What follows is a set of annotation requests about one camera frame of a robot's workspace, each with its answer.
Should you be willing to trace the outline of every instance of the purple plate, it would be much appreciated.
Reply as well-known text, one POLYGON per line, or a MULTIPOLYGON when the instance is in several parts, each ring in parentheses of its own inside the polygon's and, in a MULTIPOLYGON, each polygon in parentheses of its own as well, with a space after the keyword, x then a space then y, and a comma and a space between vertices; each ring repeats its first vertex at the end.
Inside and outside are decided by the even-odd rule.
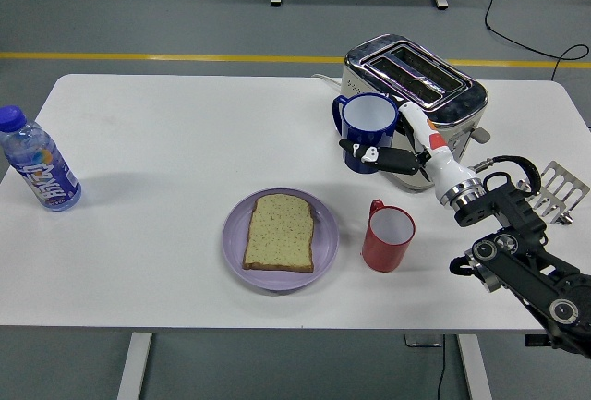
POLYGON ((246 197, 232 209, 223 225, 222 246, 226 261, 240 278, 263 289, 289 291, 313 282, 329 270, 339 247, 339 228, 329 209, 306 192, 290 188, 265 189, 246 197), (255 201, 259 197, 269 194, 294 195, 312 206, 312 216, 314 217, 313 273, 242 269, 242 260, 248 242, 248 225, 255 201))

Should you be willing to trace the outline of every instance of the mug handle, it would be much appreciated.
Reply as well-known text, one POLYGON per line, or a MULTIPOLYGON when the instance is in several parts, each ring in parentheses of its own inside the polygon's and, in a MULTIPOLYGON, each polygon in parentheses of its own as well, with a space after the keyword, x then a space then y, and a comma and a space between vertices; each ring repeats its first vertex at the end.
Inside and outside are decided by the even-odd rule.
POLYGON ((343 135, 343 120, 341 118, 341 105, 345 105, 349 99, 344 95, 339 95, 334 100, 332 100, 332 119, 334 120, 334 125, 336 126, 336 130, 339 131, 340 135, 343 135))
POLYGON ((373 200, 371 202, 371 206, 369 207, 369 216, 373 215, 373 213, 381 208, 384 208, 386 205, 380 199, 373 200))

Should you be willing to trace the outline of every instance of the gray floor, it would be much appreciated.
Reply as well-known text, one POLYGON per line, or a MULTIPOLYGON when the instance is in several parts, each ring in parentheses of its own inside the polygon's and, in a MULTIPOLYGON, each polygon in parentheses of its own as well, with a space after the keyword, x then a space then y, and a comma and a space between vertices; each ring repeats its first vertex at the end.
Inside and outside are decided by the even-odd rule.
MULTIPOLYGON (((281 7, 270 0, 2 0, 0 104, 19 104, 34 117, 55 81, 69 73, 341 75, 332 63, 22 59, 8 53, 335 57, 382 33, 464 60, 460 68, 476 78, 550 78, 547 67, 465 61, 549 59, 492 35, 484 26, 489 0, 448 1, 449 9, 439 11, 433 0, 283 0, 281 7)), ((590 11, 591 0, 495 0, 489 23, 559 55, 591 43, 590 11)), ((591 69, 560 68, 555 80, 591 125, 591 69)), ((0 173, 6 168, 0 160, 0 173)), ((0 329, 0 399, 115 398, 129 335, 0 329)), ((583 358, 525 349, 517 335, 481 339, 495 400, 588 397, 591 363, 583 358)), ((466 398, 457 345, 449 344, 442 398, 466 398)), ((440 349, 411 351, 401 335, 385 332, 161 333, 142 398, 436 398, 440 349), (265 375, 262 385, 245 380, 265 375), (295 388, 294 381, 307 384, 295 388)))

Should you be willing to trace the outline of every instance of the blue mug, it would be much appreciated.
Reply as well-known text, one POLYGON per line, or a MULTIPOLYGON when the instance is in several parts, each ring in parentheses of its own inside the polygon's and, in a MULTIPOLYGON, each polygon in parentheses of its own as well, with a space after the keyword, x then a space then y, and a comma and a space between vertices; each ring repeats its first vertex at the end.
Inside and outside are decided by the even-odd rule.
MULTIPOLYGON (((347 98, 339 95, 332 101, 334 124, 344 139, 376 147, 390 147, 398 120, 394 102, 380 93, 365 92, 347 98)), ((359 174, 378 172, 350 153, 343 151, 344 163, 359 174)))

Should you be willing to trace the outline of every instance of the mug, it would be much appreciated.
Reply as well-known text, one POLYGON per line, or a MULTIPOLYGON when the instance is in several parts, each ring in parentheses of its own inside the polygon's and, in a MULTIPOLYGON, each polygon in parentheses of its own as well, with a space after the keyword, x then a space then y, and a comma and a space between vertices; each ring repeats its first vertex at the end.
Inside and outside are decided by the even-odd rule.
POLYGON ((386 206, 381 200, 373 200, 361 249, 363 260, 375 271, 393 271, 400 265, 415 231, 415 221, 408 212, 386 206))
MULTIPOLYGON (((359 93, 351 98, 339 95, 332 101, 332 118, 344 139, 368 146, 390 147, 398 108, 390 98, 379 93, 359 93)), ((343 160, 349 169, 359 174, 378 172, 346 151, 343 151, 343 160)))

